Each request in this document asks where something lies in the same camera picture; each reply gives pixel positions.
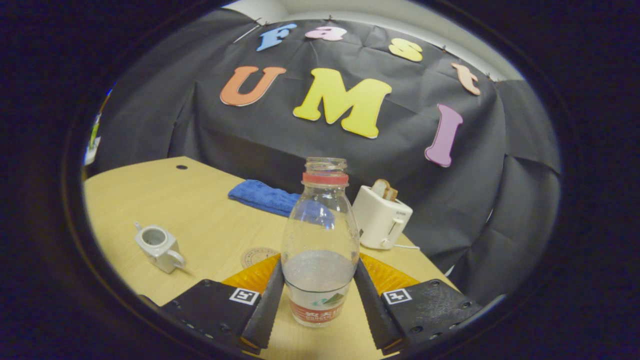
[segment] blue letter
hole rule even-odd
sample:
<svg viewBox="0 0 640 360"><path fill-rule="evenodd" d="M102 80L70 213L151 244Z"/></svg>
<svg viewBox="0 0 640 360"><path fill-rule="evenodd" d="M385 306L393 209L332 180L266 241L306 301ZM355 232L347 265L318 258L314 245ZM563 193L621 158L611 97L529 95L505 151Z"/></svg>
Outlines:
<svg viewBox="0 0 640 360"><path fill-rule="evenodd" d="M287 35L289 34L289 30L287 29L293 29L296 26L298 25L289 24L263 33L262 35L260 35L260 37L262 37L262 44L256 49L256 51L265 50L268 47L278 45L282 42L281 39L287 37Z"/></svg>

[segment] red label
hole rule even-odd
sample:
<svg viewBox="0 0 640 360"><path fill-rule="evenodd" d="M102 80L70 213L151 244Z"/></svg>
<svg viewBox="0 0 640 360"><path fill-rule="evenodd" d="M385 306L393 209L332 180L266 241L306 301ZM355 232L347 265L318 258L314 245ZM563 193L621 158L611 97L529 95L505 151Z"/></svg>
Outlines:
<svg viewBox="0 0 640 360"><path fill-rule="evenodd" d="M291 304L291 310L294 315L306 322L319 323L329 322L340 314L342 310L342 304L328 310L311 310L300 305L295 304L293 301L289 301Z"/></svg>

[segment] mug handle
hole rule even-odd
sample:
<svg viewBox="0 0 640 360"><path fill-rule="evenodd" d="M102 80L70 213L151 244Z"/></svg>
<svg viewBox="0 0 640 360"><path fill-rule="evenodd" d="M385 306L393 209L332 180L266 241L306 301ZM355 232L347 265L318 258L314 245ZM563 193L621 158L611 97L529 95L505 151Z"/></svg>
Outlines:
<svg viewBox="0 0 640 360"><path fill-rule="evenodd" d="M166 252L167 255L171 256L173 259L176 259L178 262L177 263L173 263L173 265L177 268L184 268L184 265L186 264L184 258L182 257L182 255L178 254L177 252L173 251L173 250L169 250Z"/></svg>

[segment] bottle label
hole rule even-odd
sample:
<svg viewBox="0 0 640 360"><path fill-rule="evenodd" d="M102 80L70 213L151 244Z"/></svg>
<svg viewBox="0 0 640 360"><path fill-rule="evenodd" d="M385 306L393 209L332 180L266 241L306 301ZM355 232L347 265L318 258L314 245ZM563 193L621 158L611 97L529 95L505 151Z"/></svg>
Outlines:
<svg viewBox="0 0 640 360"><path fill-rule="evenodd" d="M340 314L350 284L349 282L337 290L320 293L304 291L287 282L291 311L305 322L329 322Z"/></svg>

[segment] round coaster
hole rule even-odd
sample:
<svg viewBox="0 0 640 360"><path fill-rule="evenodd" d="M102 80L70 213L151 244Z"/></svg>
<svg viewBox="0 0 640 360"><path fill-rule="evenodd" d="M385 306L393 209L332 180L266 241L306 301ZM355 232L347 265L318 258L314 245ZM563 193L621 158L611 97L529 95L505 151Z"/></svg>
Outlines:
<svg viewBox="0 0 640 360"><path fill-rule="evenodd" d="M261 262L262 260L278 254L277 251L268 247L252 247L245 251L242 255L242 267L248 268L254 264Z"/></svg>

